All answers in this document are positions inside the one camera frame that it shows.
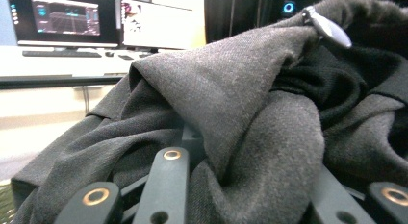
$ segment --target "monitor screen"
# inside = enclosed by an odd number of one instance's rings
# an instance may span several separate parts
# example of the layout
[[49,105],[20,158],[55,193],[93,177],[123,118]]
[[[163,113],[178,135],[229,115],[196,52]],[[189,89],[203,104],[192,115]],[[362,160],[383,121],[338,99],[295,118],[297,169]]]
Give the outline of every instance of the monitor screen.
[[115,0],[9,0],[18,45],[117,47]]
[[192,10],[120,0],[123,38],[131,47],[189,49],[193,43]]

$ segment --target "dark gray jacket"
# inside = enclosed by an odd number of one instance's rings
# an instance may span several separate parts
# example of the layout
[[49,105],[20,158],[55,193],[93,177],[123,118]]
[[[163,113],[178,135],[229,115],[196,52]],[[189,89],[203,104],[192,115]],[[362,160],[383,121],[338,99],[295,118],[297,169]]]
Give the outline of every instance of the dark gray jacket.
[[15,223],[52,222],[92,182],[135,182],[157,151],[180,144],[184,121],[207,155],[191,175],[190,223],[296,223],[323,158],[408,187],[407,9],[376,0],[316,9],[347,31],[352,49],[320,41],[299,14],[133,62],[83,121],[15,175],[16,197],[28,196]]

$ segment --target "cable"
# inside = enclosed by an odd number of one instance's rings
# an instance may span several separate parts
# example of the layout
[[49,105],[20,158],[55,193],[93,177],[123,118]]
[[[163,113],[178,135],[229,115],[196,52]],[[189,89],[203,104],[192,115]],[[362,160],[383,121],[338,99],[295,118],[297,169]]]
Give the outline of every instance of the cable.
[[232,0],[229,37],[232,36],[232,26],[234,24],[234,10],[235,10],[235,0]]
[[256,13],[256,27],[260,27],[262,0],[258,0],[258,9]]
[[85,102],[85,115],[89,112],[89,92],[88,92],[88,87],[81,87],[82,89],[82,95],[84,96],[84,102]]

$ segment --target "white wall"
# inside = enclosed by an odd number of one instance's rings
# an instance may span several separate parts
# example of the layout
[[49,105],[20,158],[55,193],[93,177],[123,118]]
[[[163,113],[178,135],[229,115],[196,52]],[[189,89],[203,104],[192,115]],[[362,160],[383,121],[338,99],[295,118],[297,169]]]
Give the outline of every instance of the white wall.
[[[90,88],[90,107],[112,87]],[[0,90],[0,102],[0,181],[85,116],[83,92],[73,87]]]
[[205,45],[204,0],[152,0],[152,3],[192,10],[195,30],[193,47]]
[[17,45],[8,0],[0,0],[0,45]]

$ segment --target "screw hole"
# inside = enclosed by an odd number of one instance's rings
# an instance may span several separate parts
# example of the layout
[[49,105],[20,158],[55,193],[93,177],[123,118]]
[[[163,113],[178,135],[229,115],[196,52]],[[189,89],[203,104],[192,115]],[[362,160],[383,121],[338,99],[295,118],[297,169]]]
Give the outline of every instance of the screw hole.
[[356,224],[357,223],[356,218],[353,215],[351,215],[349,212],[337,212],[336,216],[341,222],[345,224]]
[[397,193],[397,192],[394,192],[394,191],[390,191],[389,194],[390,194],[390,196],[392,196],[392,197],[394,197],[395,199],[398,199],[398,200],[406,199],[406,196],[402,195],[402,193]]
[[176,157],[177,156],[177,152],[175,152],[175,151],[168,151],[168,153],[167,153],[167,155],[169,156],[169,157],[171,157],[171,158],[174,158],[174,157]]
[[152,224],[165,224],[168,221],[168,214],[166,212],[155,212],[150,217]]
[[104,196],[104,193],[102,191],[96,191],[96,192],[94,192],[93,194],[91,194],[89,196],[89,200],[91,202],[97,201],[97,200],[101,199],[103,196]]

